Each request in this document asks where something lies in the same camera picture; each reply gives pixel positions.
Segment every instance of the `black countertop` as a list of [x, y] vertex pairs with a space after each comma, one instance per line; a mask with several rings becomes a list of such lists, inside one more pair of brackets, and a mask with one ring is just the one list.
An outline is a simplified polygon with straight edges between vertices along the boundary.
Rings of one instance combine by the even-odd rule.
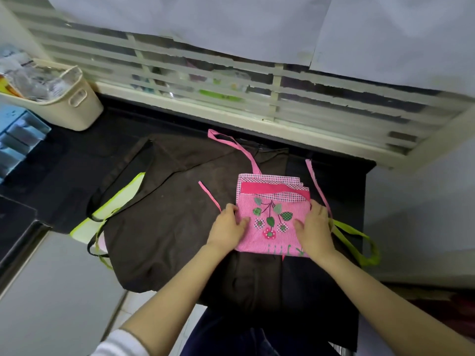
[[[53, 126], [46, 140], [0, 185], [0, 195], [36, 210], [35, 218], [53, 230], [69, 233], [86, 218], [87, 201], [102, 179], [140, 137], [156, 132], [205, 134], [212, 127], [244, 144], [258, 143], [269, 149], [288, 147], [286, 174], [300, 177], [309, 186], [312, 180], [305, 158], [311, 158], [335, 218], [362, 230], [366, 173], [375, 166], [372, 161], [111, 97], [101, 97], [101, 101], [105, 111], [88, 130], [76, 132]], [[146, 163], [137, 158], [111, 188], [110, 196], [145, 171]], [[311, 190], [312, 197], [321, 202], [314, 187]], [[2, 233], [0, 249], [8, 247], [7, 239], [11, 242], [11, 237]], [[361, 249], [359, 238], [349, 239]], [[342, 341], [346, 345], [341, 342], [341, 346], [356, 348], [357, 318], [357, 313], [356, 318], [352, 315], [350, 326], [342, 330], [347, 335]]]

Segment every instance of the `person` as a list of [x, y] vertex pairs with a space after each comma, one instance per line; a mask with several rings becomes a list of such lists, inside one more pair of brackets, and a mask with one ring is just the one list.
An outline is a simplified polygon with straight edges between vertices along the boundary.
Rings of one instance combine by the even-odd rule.
[[[402, 299], [336, 251], [326, 208], [314, 200], [311, 204], [305, 224], [294, 221], [300, 244], [336, 281], [396, 355], [475, 355], [475, 345], [470, 341]], [[246, 230], [249, 218], [237, 224], [236, 210], [232, 204], [226, 206], [213, 223], [206, 245], [120, 329], [110, 333], [93, 356], [170, 353], [211, 273], [238, 245]], [[208, 308], [181, 355], [337, 355], [328, 342], [324, 343], [326, 347], [309, 350], [302, 348], [299, 340], [287, 339], [285, 335], [269, 336], [262, 329], [236, 332], [232, 320], [216, 317]]]

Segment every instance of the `white paper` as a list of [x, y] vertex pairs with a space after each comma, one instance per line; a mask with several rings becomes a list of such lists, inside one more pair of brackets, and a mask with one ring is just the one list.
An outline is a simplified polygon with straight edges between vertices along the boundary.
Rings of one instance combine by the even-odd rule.
[[310, 68], [475, 96], [475, 0], [332, 0]]
[[49, 0], [96, 27], [173, 35], [248, 59], [310, 65], [331, 0]]

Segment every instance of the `pink strap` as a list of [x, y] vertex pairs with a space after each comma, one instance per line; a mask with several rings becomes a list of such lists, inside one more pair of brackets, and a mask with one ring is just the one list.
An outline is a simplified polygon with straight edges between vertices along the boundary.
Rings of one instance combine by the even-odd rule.
[[210, 197], [210, 199], [215, 203], [215, 205], [218, 207], [218, 209], [221, 211], [221, 206], [219, 206], [219, 203], [217, 203], [216, 199], [213, 197], [213, 195], [211, 195], [211, 192], [205, 187], [205, 185], [203, 185], [203, 183], [201, 181], [198, 181], [198, 185], [201, 186], [201, 188], [203, 189], [203, 191], [205, 191], [208, 196]]
[[310, 201], [310, 191], [295, 190], [285, 184], [271, 185], [259, 182], [241, 182], [242, 194], [276, 194], [278, 192], [294, 192]]
[[239, 143], [237, 143], [236, 140], [234, 140], [234, 138], [223, 135], [223, 136], [229, 137], [231, 140], [234, 141], [234, 142], [231, 142], [231, 141], [226, 141], [226, 140], [220, 140], [220, 139], [216, 138], [216, 135], [223, 135], [223, 134], [219, 133], [217, 131], [211, 130], [211, 129], [208, 130], [208, 137], [210, 139], [215, 140], [217, 142], [221, 142], [222, 144], [229, 145], [231, 147], [234, 147], [235, 149], [238, 149], [238, 150], [242, 151], [244, 153], [244, 155], [246, 155], [247, 158], [249, 160], [251, 160], [252, 173], [253, 174], [258, 174], [258, 175], [262, 174], [261, 170], [259, 170], [259, 167], [258, 167], [256, 161], [254, 160], [254, 158], [252, 157], [252, 155], [244, 147], [242, 147]]
[[315, 177], [315, 173], [313, 172], [312, 160], [306, 159], [305, 163], [307, 164], [308, 171], [310, 172], [310, 176], [312, 177], [313, 184], [317, 188], [317, 191], [320, 194], [320, 197], [322, 198], [322, 201], [324, 202], [324, 204], [325, 204], [325, 206], [328, 210], [328, 214], [330, 215], [330, 218], [333, 218], [332, 211], [330, 209], [330, 205], [328, 204], [328, 201], [326, 200], [326, 197], [325, 197], [324, 193], [322, 192], [322, 189], [318, 186], [317, 178]]

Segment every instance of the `forearm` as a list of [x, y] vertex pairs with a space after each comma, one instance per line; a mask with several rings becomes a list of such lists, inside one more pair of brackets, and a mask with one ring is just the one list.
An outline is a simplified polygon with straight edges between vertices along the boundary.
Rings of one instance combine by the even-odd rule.
[[319, 265], [397, 355], [475, 355], [475, 346], [402, 299], [339, 252]]
[[224, 256], [216, 248], [203, 246], [121, 328], [138, 338], [151, 356], [168, 355], [208, 279]]

